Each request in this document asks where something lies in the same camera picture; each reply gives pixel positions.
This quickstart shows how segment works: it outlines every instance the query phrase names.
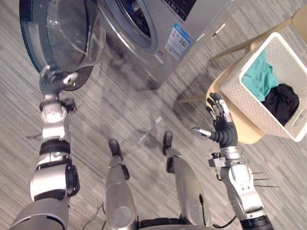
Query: gray striped floor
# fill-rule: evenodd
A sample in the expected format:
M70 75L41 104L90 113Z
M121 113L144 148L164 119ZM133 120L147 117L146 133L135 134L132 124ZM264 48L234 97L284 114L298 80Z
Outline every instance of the gray striped floor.
M207 36L184 58L168 81L157 91L136 92L128 83L131 66L106 47L102 61L90 80L73 95L79 111L73 116L72 155L78 167L81 190L70 201L70 230L80 230L105 198L104 187L110 153L108 139L121 143L130 171L129 185L140 219L178 217L175 179L165 171L161 154L163 134L171 130L174 148L193 166L212 212L212 220L224 224L234 213L223 183L215 178L207 159L218 145L193 136L192 126L212 128L203 104L177 105L177 98L206 92L219 73L242 52L210 61L219 52L252 38L289 18L306 0L236 0L235 8L221 14ZM226 23L214 38L216 27ZM29 182L40 141L28 139L40 133L38 105L41 94L38 74L25 50L18 18L18 0L0 0L0 230L7 229L18 212L31 201ZM307 64L306 43L294 27L281 31L298 56ZM144 134L162 120L140 142ZM295 143L266 135L254 145L240 144L260 185L258 187L276 230L307 229L307 142ZM102 211L87 229L101 228ZM239 222L229 230L240 229Z

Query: washing machine door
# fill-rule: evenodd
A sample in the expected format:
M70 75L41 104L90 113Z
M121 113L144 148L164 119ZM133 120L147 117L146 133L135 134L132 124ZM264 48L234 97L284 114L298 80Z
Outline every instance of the washing machine door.
M38 72L45 65L78 73L76 90L89 78L103 53L105 25L95 0L20 0L24 44Z

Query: sticker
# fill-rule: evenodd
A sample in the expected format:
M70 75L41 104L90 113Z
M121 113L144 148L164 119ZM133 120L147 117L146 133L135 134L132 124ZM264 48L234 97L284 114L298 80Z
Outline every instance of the sticker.
M166 50L178 61L189 45L189 36L175 23L165 46Z

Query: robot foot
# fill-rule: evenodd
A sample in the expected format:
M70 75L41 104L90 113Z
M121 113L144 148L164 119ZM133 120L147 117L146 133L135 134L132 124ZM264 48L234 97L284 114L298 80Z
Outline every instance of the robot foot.
M112 153L112 156L119 156L121 158L121 160L123 161L123 156L121 155L121 151L120 151L120 146L119 143L117 142L117 140L115 139L111 139L109 140L109 147Z
M163 149L162 153L166 156L166 150L172 147L173 134L172 132L167 131L163 137Z

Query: washing machine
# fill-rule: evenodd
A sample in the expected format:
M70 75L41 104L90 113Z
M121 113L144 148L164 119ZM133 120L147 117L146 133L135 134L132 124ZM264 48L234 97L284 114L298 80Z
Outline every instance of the washing machine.
M231 0L20 0L24 43L37 71L49 64L89 78L106 40L127 60L137 90L158 89Z

